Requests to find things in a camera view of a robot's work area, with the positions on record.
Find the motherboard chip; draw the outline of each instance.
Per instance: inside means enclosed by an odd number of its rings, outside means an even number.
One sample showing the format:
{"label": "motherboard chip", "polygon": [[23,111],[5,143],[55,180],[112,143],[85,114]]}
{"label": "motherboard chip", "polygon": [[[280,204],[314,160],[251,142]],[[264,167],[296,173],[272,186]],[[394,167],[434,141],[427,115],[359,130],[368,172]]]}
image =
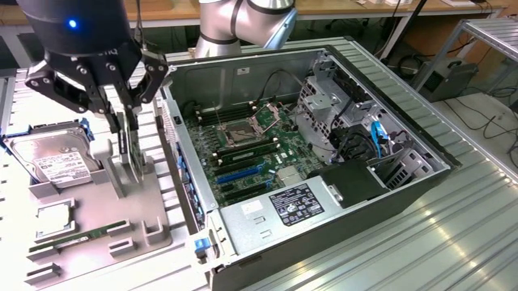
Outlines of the motherboard chip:
{"label": "motherboard chip", "polygon": [[302,182],[300,173],[296,170],[295,166],[288,166],[286,168],[282,168],[276,175],[279,176],[279,179],[284,183],[284,186],[294,185],[298,182]]}
{"label": "motherboard chip", "polygon": [[240,142],[251,138],[256,138],[255,130],[248,123],[233,124],[227,126],[227,133],[233,142]]}
{"label": "motherboard chip", "polygon": [[215,127],[215,133],[223,147],[236,147],[263,139],[247,119],[223,123]]}

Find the hard drive label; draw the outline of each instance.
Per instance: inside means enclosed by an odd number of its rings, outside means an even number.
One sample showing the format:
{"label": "hard drive label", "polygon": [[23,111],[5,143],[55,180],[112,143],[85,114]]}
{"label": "hard drive label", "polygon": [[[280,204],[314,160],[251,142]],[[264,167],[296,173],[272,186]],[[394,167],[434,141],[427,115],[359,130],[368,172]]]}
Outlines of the hard drive label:
{"label": "hard drive label", "polygon": [[35,159],[35,164],[49,182],[57,184],[89,176],[88,167],[79,152]]}
{"label": "hard drive label", "polygon": [[292,226],[324,212],[307,184],[270,195],[270,200],[286,226]]}

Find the black power cord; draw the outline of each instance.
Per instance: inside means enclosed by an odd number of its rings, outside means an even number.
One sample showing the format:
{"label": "black power cord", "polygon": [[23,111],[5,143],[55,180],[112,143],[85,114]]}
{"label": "black power cord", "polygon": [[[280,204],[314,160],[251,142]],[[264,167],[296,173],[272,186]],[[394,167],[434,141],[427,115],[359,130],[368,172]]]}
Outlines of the black power cord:
{"label": "black power cord", "polygon": [[[467,43],[462,44],[458,48],[452,49],[452,50],[448,50],[447,53],[452,53],[460,49],[463,49],[467,45],[470,45],[471,43],[474,42],[474,39],[470,40]],[[415,74],[408,74],[408,73],[404,73],[403,72],[403,66],[408,66],[407,64],[404,65],[404,62],[407,62],[408,60],[412,60],[416,62],[418,64],[418,67],[416,69],[419,69],[419,67],[422,66],[422,64],[424,63],[424,61],[420,59],[420,58],[427,58],[427,57],[431,57],[431,56],[435,56],[435,55],[419,55],[419,54],[411,54],[411,55],[406,55],[403,56],[399,61],[398,61],[398,65],[396,65],[396,69],[398,69],[398,74],[400,75],[400,77],[403,77],[404,79],[410,79],[415,76]]]}

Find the sticker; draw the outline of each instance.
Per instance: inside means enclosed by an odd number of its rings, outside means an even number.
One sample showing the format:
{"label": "sticker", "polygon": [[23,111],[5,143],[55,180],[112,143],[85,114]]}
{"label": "sticker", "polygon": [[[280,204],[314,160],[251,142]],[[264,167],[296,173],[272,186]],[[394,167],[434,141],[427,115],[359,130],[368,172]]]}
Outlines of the sticker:
{"label": "sticker", "polygon": [[63,244],[56,245],[56,249],[61,249],[64,247],[72,246],[88,240],[88,236],[83,236],[80,238],[72,239],[71,241],[64,242]]}
{"label": "sticker", "polygon": [[249,73],[249,67],[248,68],[240,68],[237,69],[237,76],[244,75]]}
{"label": "sticker", "polygon": [[253,156],[253,152],[245,153],[244,155],[240,155],[240,156],[235,156],[232,158],[232,161],[235,161],[236,159],[247,158],[248,156]]}
{"label": "sticker", "polygon": [[286,226],[292,226],[324,212],[307,184],[271,195],[270,200]]}
{"label": "sticker", "polygon": [[55,184],[89,177],[88,167],[79,152],[48,156],[35,159],[33,162]]}
{"label": "sticker", "polygon": [[262,210],[260,201],[259,201],[259,200],[255,200],[255,201],[252,201],[252,202],[249,202],[249,203],[247,203],[247,204],[243,204],[243,205],[241,205],[241,209],[243,209],[244,215],[248,215],[248,214],[251,214],[252,212]]}

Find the blue pcie slot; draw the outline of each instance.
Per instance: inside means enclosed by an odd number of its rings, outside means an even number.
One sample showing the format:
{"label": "blue pcie slot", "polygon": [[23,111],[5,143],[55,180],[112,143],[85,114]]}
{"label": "blue pcie slot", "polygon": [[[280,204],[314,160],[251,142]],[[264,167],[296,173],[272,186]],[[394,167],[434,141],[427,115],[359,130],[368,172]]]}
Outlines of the blue pcie slot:
{"label": "blue pcie slot", "polygon": [[264,163],[262,163],[260,165],[256,165],[251,169],[243,170],[243,171],[240,171],[237,173],[233,173],[233,174],[229,174],[227,176],[223,176],[223,177],[217,178],[216,184],[223,184],[225,182],[231,182],[231,181],[233,181],[236,179],[240,179],[240,178],[244,178],[247,176],[252,176],[252,175],[258,174],[262,171],[263,165],[264,165]]}

